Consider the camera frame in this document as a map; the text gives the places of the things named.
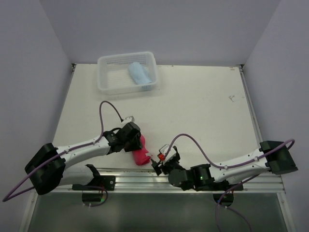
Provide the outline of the red towel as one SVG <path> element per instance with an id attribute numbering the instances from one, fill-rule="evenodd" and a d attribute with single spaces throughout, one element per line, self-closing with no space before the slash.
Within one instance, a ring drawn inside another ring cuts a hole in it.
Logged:
<path id="1" fill-rule="evenodd" d="M 151 159 L 151 155 L 149 154 L 149 151 L 145 147 L 145 138 L 143 135 L 140 137 L 142 148 L 139 150 L 135 150 L 132 152 L 133 160 L 136 165 L 143 166 L 145 164 L 148 164 Z"/>

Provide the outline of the light blue towel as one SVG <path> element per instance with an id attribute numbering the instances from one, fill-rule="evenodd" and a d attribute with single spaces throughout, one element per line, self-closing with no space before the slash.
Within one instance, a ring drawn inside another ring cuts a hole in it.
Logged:
<path id="1" fill-rule="evenodd" d="M 128 71 L 132 79 L 137 85 L 145 85 L 152 83 L 146 68 L 138 62 L 133 62 L 128 66 Z"/>

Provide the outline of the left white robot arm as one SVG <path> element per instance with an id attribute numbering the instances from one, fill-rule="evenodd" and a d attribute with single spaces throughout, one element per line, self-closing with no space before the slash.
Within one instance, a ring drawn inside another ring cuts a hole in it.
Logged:
<path id="1" fill-rule="evenodd" d="M 92 164 L 73 169 L 73 165 L 98 156 L 131 152 L 142 147 L 138 125 L 128 122 L 117 132 L 106 131 L 101 138 L 85 144 L 55 147 L 52 143 L 43 145 L 25 166 L 34 188 L 39 195 L 45 195 L 61 185 L 82 185 L 94 190 L 99 187 L 100 177 Z"/>

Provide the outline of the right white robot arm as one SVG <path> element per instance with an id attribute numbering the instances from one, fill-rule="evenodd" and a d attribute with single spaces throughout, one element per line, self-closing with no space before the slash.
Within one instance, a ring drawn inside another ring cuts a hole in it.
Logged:
<path id="1" fill-rule="evenodd" d="M 221 163 L 200 164 L 189 169 L 180 165 L 180 154 L 177 147 L 172 147 L 172 154 L 165 157 L 168 145 L 160 150 L 157 159 L 151 165 L 157 175 L 168 177 L 170 185 L 183 191 L 226 191 L 235 186 L 242 190 L 246 179 L 262 173 L 271 172 L 275 175 L 292 173 L 298 170 L 289 150 L 294 139 L 286 142 L 263 141 L 260 148 L 242 157 Z"/>

